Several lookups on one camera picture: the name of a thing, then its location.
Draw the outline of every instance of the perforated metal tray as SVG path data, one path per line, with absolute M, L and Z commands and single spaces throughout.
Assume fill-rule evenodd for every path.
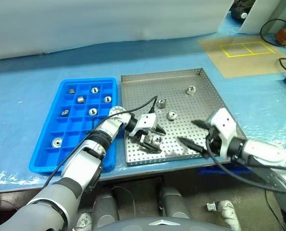
M 196 144 L 205 146 L 207 131 L 198 128 L 190 121 L 194 119 L 205 120 L 217 109 L 226 107 L 202 68 L 124 75 L 121 77 L 121 82 L 123 106 L 126 109 L 136 108 L 155 95 L 158 96 L 158 99 L 167 100 L 166 108 L 155 108 L 158 123 L 167 133 L 160 145 L 162 152 L 150 154 L 125 134 L 126 162 L 128 165 L 202 158 L 199 153 L 185 148 L 176 139 L 178 136 L 188 137 L 194 140 Z M 190 85 L 194 85 L 196 88 L 194 95 L 187 95 L 185 92 Z M 139 116 L 147 113 L 149 109 L 147 106 L 134 113 Z M 171 109 L 175 109 L 179 113 L 179 117 L 174 121 L 167 119 L 167 113 Z M 237 126 L 237 134 L 239 137 L 245 138 L 239 126 Z M 152 136 L 150 134 L 146 139 L 150 141 Z

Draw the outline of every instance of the orange object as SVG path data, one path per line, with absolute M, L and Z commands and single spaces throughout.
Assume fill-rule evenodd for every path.
M 286 28 L 282 28 L 275 34 L 275 38 L 280 45 L 286 45 Z

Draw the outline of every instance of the cardboard sheet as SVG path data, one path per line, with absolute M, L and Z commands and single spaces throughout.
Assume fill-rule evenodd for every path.
M 198 40 L 225 78 L 281 73 L 286 55 L 259 36 Z

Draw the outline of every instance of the blue tablecloth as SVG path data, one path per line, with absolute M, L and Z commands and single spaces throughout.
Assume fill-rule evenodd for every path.
M 47 177 L 30 172 L 28 163 L 56 90 L 69 78 L 114 77 L 121 104 L 121 75 L 202 67 L 248 138 L 279 140 L 286 146 L 286 85 L 282 81 L 286 74 L 225 79 L 196 41 L 234 36 L 239 27 L 228 15 L 219 33 L 212 35 L 107 43 L 0 60 L 0 192 L 44 184 Z M 119 135 L 116 167 L 103 173 L 101 180 L 210 164 L 211 160 L 201 158 L 128 167 L 124 139 Z

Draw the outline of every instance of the metal bushing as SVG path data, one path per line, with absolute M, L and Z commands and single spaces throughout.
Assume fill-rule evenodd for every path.
M 152 143 L 155 145 L 160 145 L 162 143 L 162 137 L 158 135 L 153 136 Z
M 99 92 L 99 89 L 98 88 L 92 88 L 91 89 L 91 93 L 98 93 Z
M 169 120 L 175 120 L 178 117 L 178 112 L 176 110 L 169 110 L 167 117 Z
M 69 94 L 74 94 L 74 93 L 76 93 L 76 90 L 75 89 L 69 89 Z
M 61 113 L 61 116 L 68 116 L 69 115 L 69 110 L 66 109 L 66 110 L 63 110 L 62 113 Z
M 157 106 L 159 108 L 165 108 L 166 105 L 167 105 L 167 100 L 165 100 L 165 99 L 160 99 L 157 101 Z
M 112 97 L 111 97 L 111 96 L 106 96 L 106 97 L 104 98 L 104 102 L 105 102 L 105 103 L 110 103 L 110 102 L 112 102 Z
M 189 86 L 187 89 L 186 89 L 186 93 L 188 95 L 193 95 L 195 93 L 195 86 Z
M 79 96 L 79 97 L 77 98 L 77 102 L 78 102 L 78 103 L 84 103 L 84 102 L 85 102 L 85 98 L 84 98 L 83 96 Z
M 94 115 L 96 115 L 97 114 L 97 109 L 96 108 L 91 108 L 90 110 L 89 110 L 89 115 L 90 116 L 94 116 Z
M 52 147 L 53 148 L 60 148 L 62 146 L 63 139 L 61 137 L 56 137 L 52 140 Z

